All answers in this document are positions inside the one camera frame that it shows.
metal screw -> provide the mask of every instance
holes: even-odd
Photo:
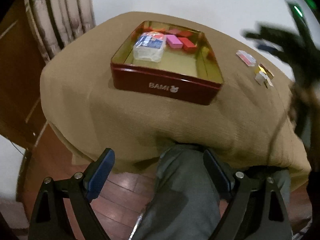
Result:
[[[51,181],[51,178],[50,178],[50,177],[46,177],[46,178],[43,180],[43,182],[44,182],[45,184],[48,184],[50,181]]]
[[[271,184],[272,184],[272,183],[274,183],[274,182],[275,182],[275,180],[274,180],[273,178],[271,178],[271,177],[268,177],[268,178],[267,178],[267,182],[269,182],[269,183],[271,183]]]
[[[77,172],[75,175],[73,175],[76,179],[80,179],[82,177],[82,172]]]
[[[244,174],[241,171],[237,171],[236,172],[236,177],[239,179],[243,179],[244,178]]]

white wall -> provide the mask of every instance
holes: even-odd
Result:
[[[303,0],[300,4],[314,41],[320,44],[320,26]],[[253,29],[257,21],[280,24],[295,29],[284,0],[92,0],[97,25],[130,11],[167,14],[191,20],[221,31],[254,48],[241,36],[241,30]],[[267,53],[261,53],[287,76],[291,68]]]
[[[15,146],[24,154],[24,148]],[[22,159],[22,154],[0,135],[0,198],[15,200]]]

pink block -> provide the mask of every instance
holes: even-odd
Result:
[[[169,44],[169,46],[173,49],[181,49],[183,46],[183,43],[181,41],[179,41],[179,39],[172,34],[168,34],[166,35],[167,38],[167,43]]]

small plastic box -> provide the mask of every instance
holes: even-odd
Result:
[[[256,59],[244,50],[238,50],[236,54],[247,66],[254,67],[256,65]]]

green light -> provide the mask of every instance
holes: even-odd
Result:
[[[297,12],[300,14],[300,16],[303,17],[302,12],[297,8],[297,6],[295,6],[294,8],[297,10]]]

